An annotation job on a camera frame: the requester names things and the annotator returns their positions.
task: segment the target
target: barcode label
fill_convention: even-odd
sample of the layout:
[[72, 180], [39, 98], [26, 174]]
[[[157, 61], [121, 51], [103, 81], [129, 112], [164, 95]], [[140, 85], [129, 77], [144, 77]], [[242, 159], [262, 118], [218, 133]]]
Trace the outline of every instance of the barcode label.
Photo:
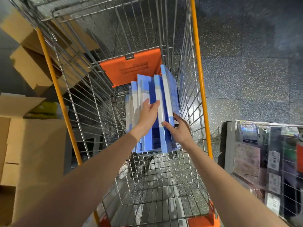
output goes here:
[[268, 153], [267, 168], [279, 170], [280, 153], [270, 150]]
[[280, 198], [271, 194], [271, 193], [267, 193], [267, 202], [266, 202], [266, 206], [272, 211], [274, 212], [276, 215], [279, 215], [279, 211], [280, 211]]
[[268, 189], [274, 193], [281, 194], [281, 177], [269, 173]]

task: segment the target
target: forearm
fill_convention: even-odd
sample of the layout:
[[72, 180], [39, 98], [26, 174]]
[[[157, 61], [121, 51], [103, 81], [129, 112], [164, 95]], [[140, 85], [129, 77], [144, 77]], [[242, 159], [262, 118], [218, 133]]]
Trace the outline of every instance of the forearm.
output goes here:
[[185, 149], [226, 227], [287, 226], [194, 142]]
[[103, 200], [136, 144], [137, 138], [127, 133], [69, 173], [55, 190], [12, 226], [82, 226]]

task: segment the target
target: metal wire grid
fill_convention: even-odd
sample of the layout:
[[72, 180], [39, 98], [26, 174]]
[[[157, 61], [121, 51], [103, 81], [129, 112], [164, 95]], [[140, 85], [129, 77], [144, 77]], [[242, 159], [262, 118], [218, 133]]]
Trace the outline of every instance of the metal wire grid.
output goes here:
[[261, 148], [261, 167], [267, 168], [268, 152], [280, 153], [279, 170], [266, 169], [269, 173], [281, 176], [280, 193], [269, 191], [268, 180], [265, 186], [256, 186], [264, 192], [280, 197], [279, 215], [291, 224], [303, 208], [303, 174], [297, 171], [296, 143], [302, 136], [302, 125], [269, 122], [236, 122], [236, 141], [252, 144]]
[[[10, 1], [19, 8], [16, 2]], [[84, 0], [55, 7], [50, 12], [53, 16], [51, 19], [43, 17], [39, 12], [43, 5], [53, 4], [50, 1], [36, 4], [38, 11], [33, 11], [34, 7], [23, 11], [33, 25], [39, 25], [47, 44], [55, 52], [50, 55], [58, 64], [56, 67], [66, 83], [63, 90], [67, 92], [63, 98], [69, 106], [70, 121], [73, 129], [81, 134], [81, 140], [77, 142], [84, 144], [84, 150], [80, 152], [85, 153], [89, 159], [91, 152], [99, 152], [125, 134], [124, 100], [128, 86], [111, 88], [112, 84], [98, 64], [99, 61], [119, 56], [129, 58], [135, 52], [155, 47], [161, 49], [163, 63], [177, 77], [180, 114], [190, 124], [194, 140], [206, 151], [190, 0], [186, 0], [184, 8], [182, 5], [180, 7], [178, 0], [108, 0], [94, 4], [90, 2], [91, 0]], [[183, 21], [176, 23], [177, 17]], [[66, 32], [72, 44], [65, 41], [54, 29], [51, 21], [55, 21], [59, 29]], [[90, 35], [99, 48], [89, 51], [76, 34], [71, 21], [77, 21], [84, 29], [92, 24], [91, 31], [94, 33], [91, 32]], [[111, 31], [97, 31], [98, 26], [106, 21], [109, 23], [105, 25], [110, 26]], [[176, 26], [184, 28], [184, 31], [180, 34], [180, 30], [176, 31]], [[63, 41], [65, 47], [76, 55], [72, 57], [67, 53], [59, 41]], [[66, 66], [73, 76], [66, 74]], [[100, 150], [88, 149], [87, 134], [99, 135], [102, 138]], [[158, 196], [159, 191], [162, 191], [162, 196]], [[174, 226], [186, 226], [187, 222], [182, 222], [185, 218], [208, 213], [208, 201], [208, 194], [187, 153], [179, 150], [170, 155], [133, 154], [125, 162], [113, 187], [105, 195], [101, 216], [106, 214], [112, 220], [113, 226], [164, 222], [172, 225], [174, 221]], [[156, 215], [160, 203], [162, 209], [168, 206], [168, 215]], [[171, 205], [176, 207], [174, 211], [169, 211]], [[129, 209], [135, 214], [133, 219], [120, 218], [119, 222], [114, 223], [117, 215], [126, 215]]]

